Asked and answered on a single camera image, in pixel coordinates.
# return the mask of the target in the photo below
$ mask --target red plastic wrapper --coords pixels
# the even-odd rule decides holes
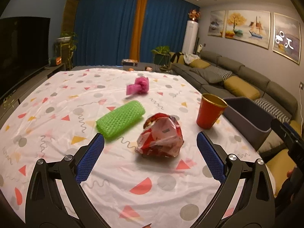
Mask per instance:
[[[136,152],[165,157],[179,154],[184,140],[175,117],[157,113],[146,120],[143,129],[137,140]]]

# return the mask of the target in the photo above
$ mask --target yellow tree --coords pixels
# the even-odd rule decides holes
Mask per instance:
[[[240,13],[232,13],[229,16],[227,23],[230,26],[233,25],[233,31],[234,31],[235,26],[242,26],[246,21],[247,19],[245,19]]]

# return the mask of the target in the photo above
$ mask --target metal screw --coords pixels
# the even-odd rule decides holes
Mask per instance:
[[[64,157],[64,160],[65,161],[70,161],[72,158],[73,158],[73,156],[69,154],[69,155]]]
[[[234,154],[229,155],[229,159],[235,161],[237,157]]]
[[[257,160],[257,163],[258,163],[258,164],[264,164],[264,161],[263,161],[262,159],[258,159],[258,160]]]
[[[42,164],[43,162],[44,162],[43,159],[38,159],[38,160],[37,160],[37,164]]]

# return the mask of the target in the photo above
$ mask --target black tv screen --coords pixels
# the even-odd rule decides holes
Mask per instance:
[[[0,20],[0,103],[18,84],[48,64],[50,18]]]

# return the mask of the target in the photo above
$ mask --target tv stand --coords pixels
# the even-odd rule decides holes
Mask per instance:
[[[33,75],[30,79],[13,90],[5,104],[0,106],[0,128],[4,125],[14,110],[29,96],[38,86],[59,71],[65,71],[65,64],[55,67],[45,67],[42,71]]]

